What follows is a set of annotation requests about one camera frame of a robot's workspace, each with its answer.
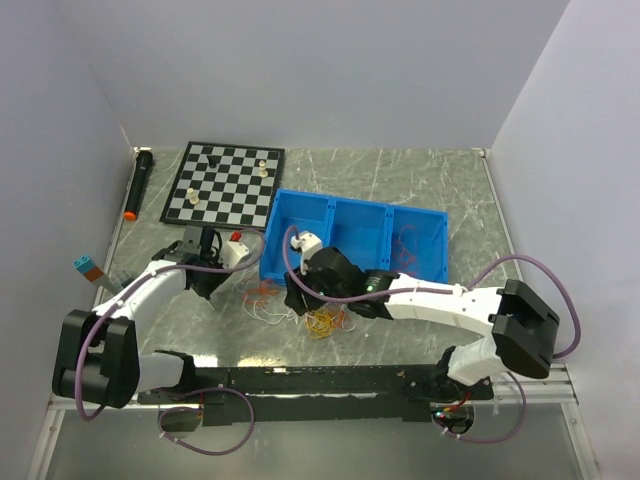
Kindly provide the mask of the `blue three-compartment bin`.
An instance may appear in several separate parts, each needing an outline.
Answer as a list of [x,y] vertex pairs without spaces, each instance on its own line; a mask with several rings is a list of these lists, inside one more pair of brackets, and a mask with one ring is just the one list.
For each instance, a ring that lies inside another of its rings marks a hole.
[[383,269],[447,283],[445,212],[280,189],[266,230],[259,278],[284,284],[281,252],[286,229],[316,234],[360,269]]

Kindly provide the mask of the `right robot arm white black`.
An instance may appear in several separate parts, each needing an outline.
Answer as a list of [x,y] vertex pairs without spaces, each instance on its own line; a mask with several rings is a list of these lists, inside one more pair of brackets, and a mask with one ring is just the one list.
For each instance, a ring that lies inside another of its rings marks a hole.
[[292,249],[300,265],[286,269],[285,302],[300,315],[343,304],[364,318],[421,320],[478,335],[443,354],[436,385],[445,397],[458,398],[501,373],[532,379],[549,375],[559,317],[522,281],[485,288],[445,285],[388,270],[361,270],[335,247],[294,244]]

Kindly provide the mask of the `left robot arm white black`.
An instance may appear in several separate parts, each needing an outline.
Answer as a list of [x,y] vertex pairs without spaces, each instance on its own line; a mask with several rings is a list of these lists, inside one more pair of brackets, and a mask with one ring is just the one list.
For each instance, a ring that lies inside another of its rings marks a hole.
[[185,290],[208,298],[228,277],[221,272],[222,237],[212,227],[189,227],[159,250],[143,272],[109,301],[64,318],[52,392],[102,407],[121,408],[140,384],[137,328]]

